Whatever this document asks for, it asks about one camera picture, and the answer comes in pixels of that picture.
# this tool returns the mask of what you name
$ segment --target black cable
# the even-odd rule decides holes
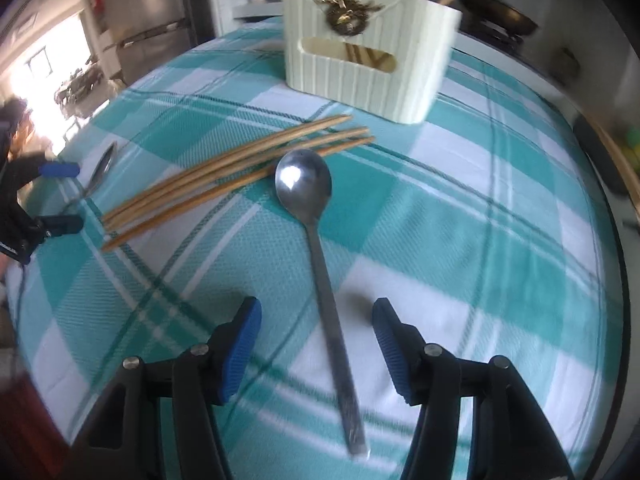
[[[20,288],[18,289],[18,301],[15,304],[15,323],[14,323],[14,333],[15,333],[15,348],[14,348],[14,358],[11,363],[11,378],[12,381],[16,379],[18,375],[18,337],[20,334],[20,314],[22,313],[22,297],[24,295],[24,285],[27,281],[27,267],[24,264],[20,264],[20,268],[22,269],[22,277],[20,279]]]

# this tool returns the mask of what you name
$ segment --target spoon handle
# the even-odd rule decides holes
[[[311,252],[311,266],[316,279],[320,320],[324,329],[324,339],[329,354],[329,364],[338,398],[338,408],[342,418],[347,447],[352,456],[369,455],[369,447],[364,435],[364,425],[358,407],[347,349],[340,328],[340,318],[335,307],[334,293],[331,290],[329,273],[326,270],[322,245],[316,225],[306,225],[306,236]]]

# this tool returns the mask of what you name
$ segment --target checkered tablecloth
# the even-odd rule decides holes
[[[508,356],[576,473],[588,466],[618,374],[622,287],[604,196],[570,127],[496,68],[454,51],[437,101],[406,126],[289,89],[282,24],[203,44],[124,91],[66,147],[79,182],[116,140],[119,160],[79,206],[79,235],[48,240],[26,277],[19,337],[66,439],[122,359],[152,362],[207,339],[244,296],[263,306],[240,393],[216,415],[237,479],[398,478],[418,408],[396,394],[370,325],[388,297],[403,322],[461,358]],[[344,445],[302,227],[263,180],[113,253],[100,216],[150,184],[274,131],[334,114],[375,144],[327,159],[334,196],[322,246],[371,447]],[[43,180],[53,214],[78,182]],[[8,274],[14,309],[20,270]],[[175,473],[170,403],[166,462]],[[455,478],[470,442],[465,402]]]

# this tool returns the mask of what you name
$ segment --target oval cutout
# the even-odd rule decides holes
[[[393,54],[376,48],[369,48],[368,46],[354,45],[346,41],[327,40],[325,38],[302,38],[300,46],[308,54],[349,61],[388,74],[391,74],[398,66],[396,57]]]

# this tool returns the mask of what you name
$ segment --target stainless steel refrigerator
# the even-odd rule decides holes
[[[132,84],[191,47],[214,37],[209,0],[103,0],[104,26],[111,31]]]

